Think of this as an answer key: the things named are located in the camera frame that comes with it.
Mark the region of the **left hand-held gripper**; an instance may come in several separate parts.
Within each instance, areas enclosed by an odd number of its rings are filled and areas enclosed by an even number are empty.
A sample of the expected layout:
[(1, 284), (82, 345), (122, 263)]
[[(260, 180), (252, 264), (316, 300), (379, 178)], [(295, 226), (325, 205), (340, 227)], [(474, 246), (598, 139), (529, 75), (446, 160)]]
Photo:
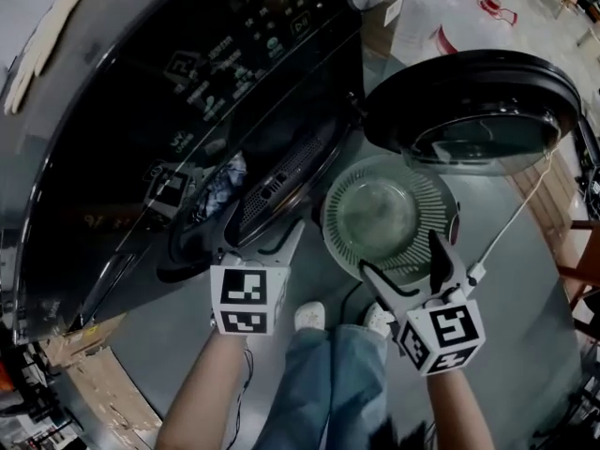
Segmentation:
[(211, 324), (222, 335), (271, 336), (283, 308), (293, 255), (306, 227), (299, 217), (270, 249), (265, 266), (247, 266), (235, 248), (219, 247), (210, 267)]

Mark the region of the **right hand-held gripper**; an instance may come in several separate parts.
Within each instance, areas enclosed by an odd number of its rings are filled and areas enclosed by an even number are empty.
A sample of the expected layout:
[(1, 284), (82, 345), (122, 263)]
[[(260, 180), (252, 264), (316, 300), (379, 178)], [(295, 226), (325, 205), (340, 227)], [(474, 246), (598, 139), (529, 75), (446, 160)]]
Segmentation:
[(463, 261), (439, 232), (428, 231), (429, 285), (436, 294), (417, 306), (420, 283), (401, 288), (375, 264), (361, 260), (360, 277), (383, 310), (392, 313), (392, 341), (423, 376), (465, 367), (485, 343), (479, 307), (468, 297)]

